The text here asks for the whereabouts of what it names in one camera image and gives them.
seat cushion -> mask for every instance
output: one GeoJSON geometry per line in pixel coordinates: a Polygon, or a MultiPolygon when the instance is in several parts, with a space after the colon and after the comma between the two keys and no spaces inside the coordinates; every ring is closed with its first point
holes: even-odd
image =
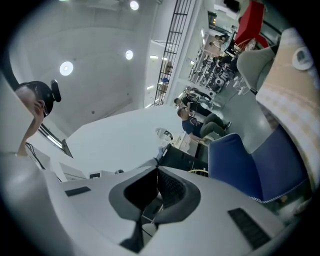
{"type": "Polygon", "coordinates": [[[225,182],[250,197],[262,199],[256,165],[238,134],[229,134],[209,144],[208,172],[210,178],[225,182]]]}
{"type": "Polygon", "coordinates": [[[260,177],[264,201],[286,194],[308,178],[295,144],[281,125],[252,157],[260,177]]]}

white ceiling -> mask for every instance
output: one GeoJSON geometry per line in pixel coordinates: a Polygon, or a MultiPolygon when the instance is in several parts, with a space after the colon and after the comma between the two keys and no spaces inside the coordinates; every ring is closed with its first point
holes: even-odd
{"type": "Polygon", "coordinates": [[[17,33],[10,47],[13,72],[20,83],[58,81],[62,101],[49,118],[66,135],[122,108],[142,107],[156,1],[139,5],[133,11],[126,0],[55,1],[17,33]],[[59,73],[65,61],[73,63],[69,76],[59,73]]]}

